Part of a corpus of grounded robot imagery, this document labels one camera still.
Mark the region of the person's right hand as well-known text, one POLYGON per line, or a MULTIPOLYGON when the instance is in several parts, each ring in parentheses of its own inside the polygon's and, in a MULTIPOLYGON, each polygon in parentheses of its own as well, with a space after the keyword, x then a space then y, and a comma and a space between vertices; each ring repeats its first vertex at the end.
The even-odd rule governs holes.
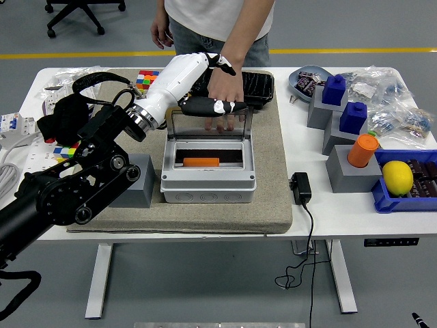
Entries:
POLYGON ((150 33, 153 43, 161 50, 165 47, 171 48, 173 46, 173 36, 169 28, 168 18, 155 18, 150 33))

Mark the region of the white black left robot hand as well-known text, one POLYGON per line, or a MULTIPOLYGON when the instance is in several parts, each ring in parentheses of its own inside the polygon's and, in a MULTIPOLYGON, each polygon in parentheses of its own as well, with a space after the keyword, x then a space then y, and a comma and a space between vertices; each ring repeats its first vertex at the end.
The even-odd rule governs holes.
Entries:
POLYGON ((151 84, 145 98, 136 100, 130 108, 131 118, 145 132, 158 128, 165 121, 167 110, 178 105, 207 69, 215 67, 236 75, 229 61, 218 53, 175 56, 151 84))

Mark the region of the person's left hand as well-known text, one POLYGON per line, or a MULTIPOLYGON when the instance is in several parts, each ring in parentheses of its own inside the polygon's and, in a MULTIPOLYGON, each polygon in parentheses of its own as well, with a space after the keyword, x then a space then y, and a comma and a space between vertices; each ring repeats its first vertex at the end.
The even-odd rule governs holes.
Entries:
MULTIPOLYGON (((244 91, 242 81, 242 68, 234 68, 236 74, 234 76, 222 71, 220 68, 214 68, 208 84, 208 96, 217 100, 223 100, 227 102, 243 102, 244 91)), ((206 120, 206 126, 211 127, 214 119, 208 118, 206 120)), ((221 116, 215 119, 216 129, 222 133, 227 127, 227 130, 231 131, 234 128, 234 116, 227 116, 227 123, 225 123, 225 117, 221 116)))

